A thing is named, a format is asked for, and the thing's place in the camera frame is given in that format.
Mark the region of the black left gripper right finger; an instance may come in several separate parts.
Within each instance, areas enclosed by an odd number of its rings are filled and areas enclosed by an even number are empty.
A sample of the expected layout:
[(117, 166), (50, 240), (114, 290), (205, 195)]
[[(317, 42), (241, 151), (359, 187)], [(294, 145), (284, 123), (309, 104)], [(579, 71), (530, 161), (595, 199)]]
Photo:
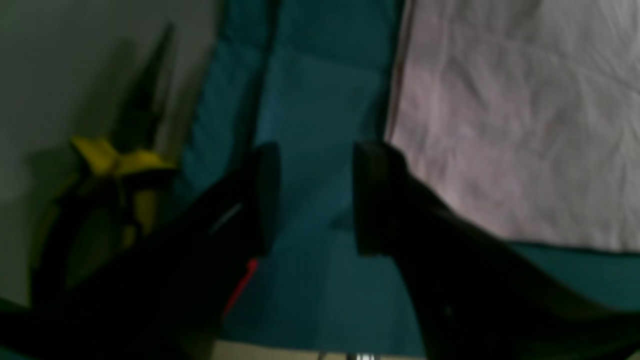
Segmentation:
[(628, 360), (639, 313), (608, 309), (460, 218), (381, 141), (352, 151), (361, 256), (400, 272), (429, 360)]

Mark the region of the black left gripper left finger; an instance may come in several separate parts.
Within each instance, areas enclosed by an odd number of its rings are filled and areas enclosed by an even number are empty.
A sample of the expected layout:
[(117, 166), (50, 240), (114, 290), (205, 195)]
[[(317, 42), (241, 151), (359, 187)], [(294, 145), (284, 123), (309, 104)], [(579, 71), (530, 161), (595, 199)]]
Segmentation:
[(75, 287), (1, 313), (1, 347), (34, 360), (192, 360), (217, 337), (251, 260), (275, 237), (281, 150), (255, 148), (183, 213)]

